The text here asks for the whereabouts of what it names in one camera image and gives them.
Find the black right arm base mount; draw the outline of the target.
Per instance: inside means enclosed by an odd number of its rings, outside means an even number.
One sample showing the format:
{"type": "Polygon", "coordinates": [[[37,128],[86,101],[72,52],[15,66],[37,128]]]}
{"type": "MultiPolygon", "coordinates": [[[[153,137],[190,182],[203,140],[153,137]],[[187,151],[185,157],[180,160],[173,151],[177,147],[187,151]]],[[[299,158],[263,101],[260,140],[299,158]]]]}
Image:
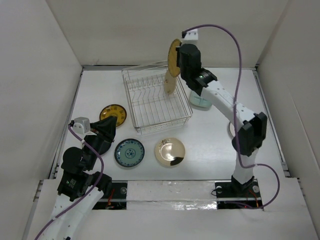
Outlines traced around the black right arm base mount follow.
{"type": "Polygon", "coordinates": [[[211,194],[216,197],[217,209],[255,209],[263,205],[257,181],[242,192],[232,189],[230,181],[215,182],[211,194]]]}

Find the blue floral round plate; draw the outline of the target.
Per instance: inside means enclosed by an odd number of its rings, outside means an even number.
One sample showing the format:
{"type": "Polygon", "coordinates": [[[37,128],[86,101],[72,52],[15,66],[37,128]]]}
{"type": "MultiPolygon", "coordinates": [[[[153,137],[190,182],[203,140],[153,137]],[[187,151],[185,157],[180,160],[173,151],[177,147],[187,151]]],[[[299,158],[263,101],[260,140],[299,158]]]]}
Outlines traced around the blue floral round plate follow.
{"type": "Polygon", "coordinates": [[[114,150],[115,161],[124,168],[137,166],[145,156],[144,145],[137,139],[122,140],[114,150]]]}

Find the beige oval plate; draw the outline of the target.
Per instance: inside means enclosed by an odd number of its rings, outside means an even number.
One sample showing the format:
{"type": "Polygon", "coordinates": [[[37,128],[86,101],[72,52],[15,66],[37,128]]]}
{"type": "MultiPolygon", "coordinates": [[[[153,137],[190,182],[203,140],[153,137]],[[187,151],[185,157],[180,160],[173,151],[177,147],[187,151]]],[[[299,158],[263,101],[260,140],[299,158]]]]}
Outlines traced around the beige oval plate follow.
{"type": "Polygon", "coordinates": [[[171,76],[169,70],[167,70],[164,76],[164,81],[163,81],[164,92],[167,95],[173,94],[176,89],[176,84],[177,84],[177,78],[171,76]]]}

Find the white plate red characters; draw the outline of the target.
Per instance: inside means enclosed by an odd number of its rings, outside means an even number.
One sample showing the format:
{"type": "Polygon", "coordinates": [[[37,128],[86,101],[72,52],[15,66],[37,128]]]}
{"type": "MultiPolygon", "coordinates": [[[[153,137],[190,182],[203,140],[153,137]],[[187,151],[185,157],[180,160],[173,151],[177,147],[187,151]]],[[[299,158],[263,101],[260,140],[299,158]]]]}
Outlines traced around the white plate red characters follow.
{"type": "Polygon", "coordinates": [[[234,138],[236,135],[235,127],[231,122],[228,123],[227,132],[228,132],[230,138],[234,138]]]}

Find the yellow woven pattern plate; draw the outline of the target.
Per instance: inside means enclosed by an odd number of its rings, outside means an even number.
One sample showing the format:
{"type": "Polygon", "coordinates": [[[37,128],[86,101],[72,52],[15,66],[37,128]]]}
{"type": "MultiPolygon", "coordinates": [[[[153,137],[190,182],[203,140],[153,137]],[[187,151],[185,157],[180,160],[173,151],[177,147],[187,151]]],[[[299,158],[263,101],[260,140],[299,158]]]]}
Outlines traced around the yellow woven pattern plate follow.
{"type": "Polygon", "coordinates": [[[175,39],[172,41],[167,55],[167,67],[170,75],[176,78],[180,74],[180,68],[177,66],[177,57],[178,52],[176,50],[177,47],[181,45],[181,41],[179,39],[175,39]]]}

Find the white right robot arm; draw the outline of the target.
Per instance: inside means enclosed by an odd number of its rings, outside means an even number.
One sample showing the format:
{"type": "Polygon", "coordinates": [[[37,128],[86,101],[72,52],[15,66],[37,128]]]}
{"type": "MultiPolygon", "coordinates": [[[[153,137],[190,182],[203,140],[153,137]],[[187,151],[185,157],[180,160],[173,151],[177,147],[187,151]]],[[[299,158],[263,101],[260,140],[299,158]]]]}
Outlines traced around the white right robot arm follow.
{"type": "Polygon", "coordinates": [[[265,113],[255,113],[236,102],[218,78],[202,67],[200,50],[194,44],[180,44],[174,51],[180,76],[187,86],[215,106],[235,127],[232,146],[237,156],[230,188],[235,196],[242,197],[254,180],[253,168],[258,150],[266,138],[268,118],[265,113]]]}

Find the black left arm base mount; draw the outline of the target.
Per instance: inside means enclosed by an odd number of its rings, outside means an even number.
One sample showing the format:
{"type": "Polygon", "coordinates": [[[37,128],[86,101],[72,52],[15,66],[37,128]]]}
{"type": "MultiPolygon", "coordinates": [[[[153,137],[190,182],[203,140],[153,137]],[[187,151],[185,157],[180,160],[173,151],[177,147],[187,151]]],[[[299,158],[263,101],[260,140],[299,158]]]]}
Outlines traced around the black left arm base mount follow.
{"type": "Polygon", "coordinates": [[[127,209],[127,181],[112,183],[111,190],[104,195],[93,207],[93,210],[126,210],[127,209]]]}

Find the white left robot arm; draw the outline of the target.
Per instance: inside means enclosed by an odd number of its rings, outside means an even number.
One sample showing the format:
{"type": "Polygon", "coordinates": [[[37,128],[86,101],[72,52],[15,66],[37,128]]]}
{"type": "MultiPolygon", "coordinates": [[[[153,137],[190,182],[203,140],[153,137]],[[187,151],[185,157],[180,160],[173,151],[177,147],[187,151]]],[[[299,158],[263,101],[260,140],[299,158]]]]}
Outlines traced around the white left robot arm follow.
{"type": "Polygon", "coordinates": [[[114,142],[117,117],[109,116],[91,123],[77,117],[68,124],[69,132],[81,147],[69,147],[62,156],[62,177],[57,197],[42,240],[74,240],[94,205],[112,192],[112,178],[93,170],[96,161],[104,166],[102,155],[114,142]]]}

